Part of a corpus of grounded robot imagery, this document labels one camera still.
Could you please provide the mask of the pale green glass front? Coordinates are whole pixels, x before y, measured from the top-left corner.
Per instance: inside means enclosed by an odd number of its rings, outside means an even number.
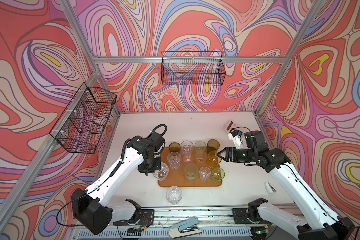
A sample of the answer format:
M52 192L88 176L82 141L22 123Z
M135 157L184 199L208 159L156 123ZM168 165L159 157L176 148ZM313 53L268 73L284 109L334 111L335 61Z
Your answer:
M187 181L194 181L199 174L199 167L196 164L186 164L184 168L184 175Z

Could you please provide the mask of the pale green textured glass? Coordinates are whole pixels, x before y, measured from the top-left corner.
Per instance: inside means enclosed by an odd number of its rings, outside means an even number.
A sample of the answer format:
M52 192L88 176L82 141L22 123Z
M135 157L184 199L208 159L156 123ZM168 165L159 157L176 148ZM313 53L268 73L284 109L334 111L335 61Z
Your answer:
M196 141L194 144L195 150L206 151L207 145L204 141Z

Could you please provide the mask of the pink textured glass front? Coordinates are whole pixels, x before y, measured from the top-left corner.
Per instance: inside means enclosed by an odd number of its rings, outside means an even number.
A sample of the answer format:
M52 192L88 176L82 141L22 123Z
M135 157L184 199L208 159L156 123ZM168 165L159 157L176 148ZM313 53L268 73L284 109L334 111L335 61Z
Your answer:
M208 155L205 151L199 150L199 149L195 151L195 162L198 165L204 164L206 162L207 158L208 158Z

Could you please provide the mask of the olive glass front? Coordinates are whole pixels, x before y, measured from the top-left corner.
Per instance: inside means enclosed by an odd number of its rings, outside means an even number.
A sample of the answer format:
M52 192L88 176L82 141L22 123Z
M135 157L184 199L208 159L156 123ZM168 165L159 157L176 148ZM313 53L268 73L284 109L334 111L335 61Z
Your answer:
M169 145L170 152L177 152L179 153L181 151L181 145L177 142L172 142Z

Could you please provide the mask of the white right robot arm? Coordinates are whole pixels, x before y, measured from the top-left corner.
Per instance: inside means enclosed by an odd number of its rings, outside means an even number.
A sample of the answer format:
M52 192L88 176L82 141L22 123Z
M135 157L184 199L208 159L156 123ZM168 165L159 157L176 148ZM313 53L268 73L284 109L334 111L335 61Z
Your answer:
M259 166L284 188L303 214L290 214L264 198L248 204L245 217L250 222L267 221L277 225L298 240L347 240L356 231L355 224L341 218L311 189L280 149L265 150L226 147L217 153L226 162Z

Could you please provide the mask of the yellow faceted glass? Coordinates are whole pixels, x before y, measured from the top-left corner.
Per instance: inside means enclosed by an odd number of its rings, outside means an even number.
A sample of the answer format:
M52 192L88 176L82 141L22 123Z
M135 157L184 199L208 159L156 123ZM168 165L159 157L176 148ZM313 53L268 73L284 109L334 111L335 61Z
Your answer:
M207 165L210 169L219 166L221 159L217 156L217 151L211 151L208 153Z

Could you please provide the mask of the olive brown textured glass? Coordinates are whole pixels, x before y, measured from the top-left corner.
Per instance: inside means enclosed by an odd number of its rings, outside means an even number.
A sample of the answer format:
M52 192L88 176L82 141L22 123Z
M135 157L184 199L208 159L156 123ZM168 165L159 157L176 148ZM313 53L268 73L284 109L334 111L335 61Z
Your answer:
M216 139L210 139L207 142L207 153L212 151L218 151L220 148L220 142Z

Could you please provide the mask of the clear faceted glass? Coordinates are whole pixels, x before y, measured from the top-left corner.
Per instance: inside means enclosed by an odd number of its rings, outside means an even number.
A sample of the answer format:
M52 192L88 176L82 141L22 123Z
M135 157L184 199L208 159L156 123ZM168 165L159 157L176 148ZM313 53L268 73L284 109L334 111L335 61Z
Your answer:
M194 150L194 144L191 141L183 141L181 143L181 153L183 156L189 156Z

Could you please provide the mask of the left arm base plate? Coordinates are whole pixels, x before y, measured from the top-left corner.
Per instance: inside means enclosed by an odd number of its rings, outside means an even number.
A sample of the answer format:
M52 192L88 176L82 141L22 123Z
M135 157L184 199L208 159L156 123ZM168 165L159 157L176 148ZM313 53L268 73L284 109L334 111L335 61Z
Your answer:
M154 223L155 210L154 209L142 209L140 212L132 217L130 220L120 220L113 222L113 225L120 231L126 230L126 236L137 236Z

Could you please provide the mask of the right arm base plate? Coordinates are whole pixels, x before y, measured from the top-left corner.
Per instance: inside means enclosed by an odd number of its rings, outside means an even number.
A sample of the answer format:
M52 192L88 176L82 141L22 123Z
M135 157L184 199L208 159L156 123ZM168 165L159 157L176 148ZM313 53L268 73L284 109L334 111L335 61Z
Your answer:
M233 208L230 216L234 218L235 224L272 225L271 222L262 219L257 210L252 207Z

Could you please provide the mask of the pink ribbed glass top row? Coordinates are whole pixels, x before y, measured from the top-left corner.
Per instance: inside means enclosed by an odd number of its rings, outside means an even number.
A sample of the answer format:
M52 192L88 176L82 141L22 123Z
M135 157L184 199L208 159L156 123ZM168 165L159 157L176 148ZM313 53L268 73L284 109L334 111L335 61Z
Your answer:
M195 162L195 157L193 154L184 154L183 155L184 164L193 164Z

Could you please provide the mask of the bright green faceted glass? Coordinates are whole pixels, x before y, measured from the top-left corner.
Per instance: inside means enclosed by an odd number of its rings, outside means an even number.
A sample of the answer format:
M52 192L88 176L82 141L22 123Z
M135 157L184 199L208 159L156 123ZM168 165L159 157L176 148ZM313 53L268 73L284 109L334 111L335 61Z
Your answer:
M214 183L221 183L225 177L225 171L222 168L213 168L211 171L211 180Z

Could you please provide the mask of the small clear glass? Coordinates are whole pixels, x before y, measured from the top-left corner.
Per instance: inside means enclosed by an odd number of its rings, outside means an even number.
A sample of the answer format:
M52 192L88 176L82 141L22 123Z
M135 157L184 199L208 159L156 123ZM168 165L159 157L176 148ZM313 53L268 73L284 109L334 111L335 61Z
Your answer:
M201 167L199 169L199 177L202 181L206 181L211 176L211 170L208 167Z

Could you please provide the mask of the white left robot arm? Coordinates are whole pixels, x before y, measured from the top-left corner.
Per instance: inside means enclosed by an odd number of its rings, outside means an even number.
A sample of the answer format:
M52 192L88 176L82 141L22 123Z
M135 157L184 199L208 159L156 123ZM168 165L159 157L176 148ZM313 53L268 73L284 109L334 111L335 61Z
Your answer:
M141 207L135 201L126 199L117 205L110 205L109 202L134 170L148 174L159 169L163 144L164 138L161 136L136 136L126 140L120 158L110 169L85 190L76 189L72 193L73 217L94 235L100 234L113 222L138 222Z

